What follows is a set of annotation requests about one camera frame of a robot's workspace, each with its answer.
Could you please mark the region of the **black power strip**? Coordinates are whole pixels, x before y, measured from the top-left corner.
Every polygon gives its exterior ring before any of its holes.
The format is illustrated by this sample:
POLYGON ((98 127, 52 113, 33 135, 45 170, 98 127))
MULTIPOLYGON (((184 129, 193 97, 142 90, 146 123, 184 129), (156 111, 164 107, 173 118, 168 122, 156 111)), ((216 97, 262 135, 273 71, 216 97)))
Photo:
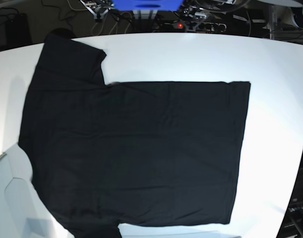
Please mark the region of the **black power strip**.
POLYGON ((182 22, 164 23, 163 25, 166 31, 177 32, 193 32, 193 33, 224 33, 227 30, 227 25, 224 23, 213 22, 190 22, 189 24, 183 24, 182 22))

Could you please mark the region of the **black T-shirt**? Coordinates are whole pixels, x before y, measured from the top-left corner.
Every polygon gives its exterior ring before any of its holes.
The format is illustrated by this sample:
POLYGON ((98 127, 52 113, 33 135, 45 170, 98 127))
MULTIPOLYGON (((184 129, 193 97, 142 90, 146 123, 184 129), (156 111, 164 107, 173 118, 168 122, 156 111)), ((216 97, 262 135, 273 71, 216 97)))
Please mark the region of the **black T-shirt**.
POLYGON ((56 35, 43 46, 18 145, 46 208, 76 238, 228 224, 250 83, 106 85, 105 56, 56 35))

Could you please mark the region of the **blue plastic box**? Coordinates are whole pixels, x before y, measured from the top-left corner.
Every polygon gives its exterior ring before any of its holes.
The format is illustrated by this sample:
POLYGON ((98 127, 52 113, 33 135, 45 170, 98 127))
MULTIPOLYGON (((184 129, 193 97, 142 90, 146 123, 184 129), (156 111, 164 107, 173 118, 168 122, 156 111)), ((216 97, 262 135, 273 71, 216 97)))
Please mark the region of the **blue plastic box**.
POLYGON ((118 10, 165 10, 176 11, 183 0, 113 0, 118 10))

